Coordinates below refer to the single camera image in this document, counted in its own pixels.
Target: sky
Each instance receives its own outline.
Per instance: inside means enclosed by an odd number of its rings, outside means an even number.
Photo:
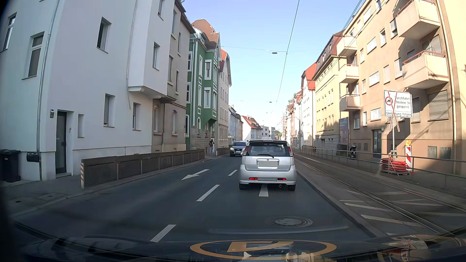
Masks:
[[[301,90],[301,75],[332,34],[344,29],[358,0],[301,0],[280,81],[298,0],[185,0],[190,22],[206,19],[230,55],[229,104],[265,126],[281,129],[288,100]]]

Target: trash bin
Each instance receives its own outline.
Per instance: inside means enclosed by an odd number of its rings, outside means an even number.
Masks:
[[[21,180],[19,174],[19,150],[0,150],[0,177],[8,183]]]

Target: car hood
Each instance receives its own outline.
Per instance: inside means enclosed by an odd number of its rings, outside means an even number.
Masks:
[[[366,241],[234,240],[154,243],[89,235],[48,239],[24,246],[31,261],[466,261],[460,236],[393,235]]]

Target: parked scooter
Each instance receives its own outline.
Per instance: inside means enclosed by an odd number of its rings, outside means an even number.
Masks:
[[[352,159],[356,158],[356,146],[355,145],[352,145],[349,148],[349,157],[352,158]]]

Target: silver car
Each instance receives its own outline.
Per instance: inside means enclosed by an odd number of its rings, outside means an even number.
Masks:
[[[244,149],[246,148],[246,142],[236,141],[230,146],[230,157],[241,156]]]
[[[250,140],[243,152],[239,169],[240,189],[249,184],[287,185],[296,188],[294,153],[283,140]]]

